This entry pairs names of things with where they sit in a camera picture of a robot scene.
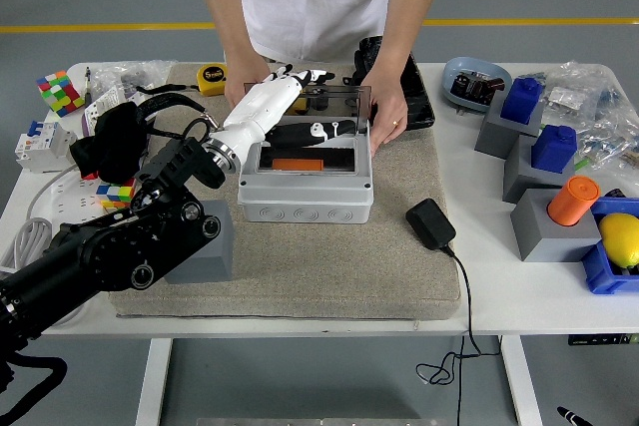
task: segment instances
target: person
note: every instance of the person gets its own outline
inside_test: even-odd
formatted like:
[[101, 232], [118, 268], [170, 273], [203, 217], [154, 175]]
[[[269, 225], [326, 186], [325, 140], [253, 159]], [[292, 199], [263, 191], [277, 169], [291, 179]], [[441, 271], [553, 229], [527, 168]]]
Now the person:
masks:
[[225, 89], [231, 107], [244, 83], [270, 72], [277, 61], [352, 63], [358, 42], [383, 35], [370, 86], [377, 114], [370, 132], [371, 154], [397, 138], [407, 124], [399, 82], [406, 59], [432, 0], [205, 0], [225, 51]]

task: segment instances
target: lemon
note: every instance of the lemon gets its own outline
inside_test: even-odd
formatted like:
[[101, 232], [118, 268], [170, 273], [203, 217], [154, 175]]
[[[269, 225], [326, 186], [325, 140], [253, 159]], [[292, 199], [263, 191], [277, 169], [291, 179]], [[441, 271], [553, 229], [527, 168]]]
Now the lemon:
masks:
[[599, 222], [608, 258], [617, 266], [639, 263], [639, 218], [628, 213], [611, 213]]

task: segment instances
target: white cable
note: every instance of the white cable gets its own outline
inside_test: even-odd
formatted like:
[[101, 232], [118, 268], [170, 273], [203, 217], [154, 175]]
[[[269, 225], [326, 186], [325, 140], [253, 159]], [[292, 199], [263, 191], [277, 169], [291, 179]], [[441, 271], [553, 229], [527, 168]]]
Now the white cable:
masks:
[[33, 208], [44, 192], [69, 172], [78, 167], [73, 165], [63, 170], [53, 179], [47, 182], [33, 197], [27, 207], [27, 220], [20, 226], [13, 240], [13, 245], [8, 247], [0, 259], [0, 271], [15, 273], [23, 266], [32, 263], [42, 256], [42, 253], [51, 243], [51, 223], [44, 218], [31, 218]]

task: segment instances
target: robotic arm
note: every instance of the robotic arm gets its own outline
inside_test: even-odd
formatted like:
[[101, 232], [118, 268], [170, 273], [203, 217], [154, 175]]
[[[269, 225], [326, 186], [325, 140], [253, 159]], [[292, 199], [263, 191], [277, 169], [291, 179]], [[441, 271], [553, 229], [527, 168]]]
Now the robotic arm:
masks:
[[[13, 377], [6, 362], [17, 364], [21, 356], [16, 352], [28, 339], [100, 291], [148, 288], [218, 235], [219, 219], [204, 213], [185, 183], [193, 176], [218, 189], [302, 89], [332, 75], [314, 70], [292, 74], [290, 69], [282, 67], [254, 85], [222, 128], [204, 114], [211, 131], [201, 142], [170, 140], [138, 173], [141, 187], [128, 209], [63, 224], [40, 259], [0, 281], [0, 393]], [[0, 416], [0, 426], [33, 404], [19, 416]]]

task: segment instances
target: white robotic hand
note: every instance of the white robotic hand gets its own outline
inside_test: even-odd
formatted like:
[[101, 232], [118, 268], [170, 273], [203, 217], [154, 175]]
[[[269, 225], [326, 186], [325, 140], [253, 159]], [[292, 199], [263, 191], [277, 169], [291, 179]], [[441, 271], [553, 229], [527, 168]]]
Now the white robotic hand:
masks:
[[223, 128], [212, 132], [203, 144], [225, 173], [240, 169], [251, 145], [265, 139], [306, 85], [334, 77], [324, 70], [291, 73], [292, 67], [280, 67], [253, 85], [224, 121]]

